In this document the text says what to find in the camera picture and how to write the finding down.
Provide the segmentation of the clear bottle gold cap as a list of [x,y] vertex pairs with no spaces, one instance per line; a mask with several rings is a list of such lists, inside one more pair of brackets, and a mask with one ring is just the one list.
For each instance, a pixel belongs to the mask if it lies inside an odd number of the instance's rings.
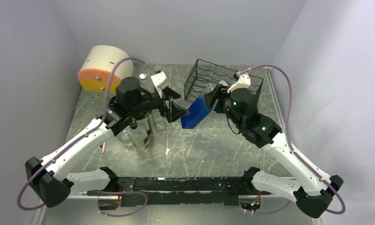
[[150,148],[150,141],[146,129],[132,118],[131,124],[126,129],[127,135],[140,155],[145,155]]

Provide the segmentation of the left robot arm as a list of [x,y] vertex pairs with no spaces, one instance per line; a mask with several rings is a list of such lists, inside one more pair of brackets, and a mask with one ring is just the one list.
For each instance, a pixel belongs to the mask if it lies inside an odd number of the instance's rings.
[[143,88],[137,78],[124,78],[102,115],[92,119],[77,136],[54,152],[42,158],[31,157],[25,162],[26,186],[37,194],[43,206],[58,206],[69,195],[86,191],[116,193],[118,177],[111,169],[102,167],[80,173],[72,173],[72,170],[88,153],[129,126],[137,114],[159,110],[169,123],[188,115],[188,109],[175,103],[180,94],[170,88],[168,79],[161,74],[153,78],[154,92]]

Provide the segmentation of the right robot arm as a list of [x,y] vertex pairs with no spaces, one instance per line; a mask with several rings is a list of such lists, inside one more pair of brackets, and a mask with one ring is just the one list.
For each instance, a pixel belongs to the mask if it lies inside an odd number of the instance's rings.
[[270,117],[258,112],[258,98],[247,88],[217,84],[206,90],[203,99],[207,109],[224,113],[250,143],[271,154],[294,177],[289,180],[251,167],[242,176],[242,189],[247,194],[270,192],[291,202],[307,216],[319,218],[344,181],[329,175],[310,162],[287,140],[286,133]]

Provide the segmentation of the blue square bottle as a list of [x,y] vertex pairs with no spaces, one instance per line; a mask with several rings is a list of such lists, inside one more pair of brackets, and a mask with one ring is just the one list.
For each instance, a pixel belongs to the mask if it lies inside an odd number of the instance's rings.
[[189,115],[181,117],[180,121],[183,129],[195,128],[207,115],[210,114],[210,112],[213,111],[214,107],[207,109],[204,95],[211,93],[215,87],[215,83],[210,83],[188,108]]

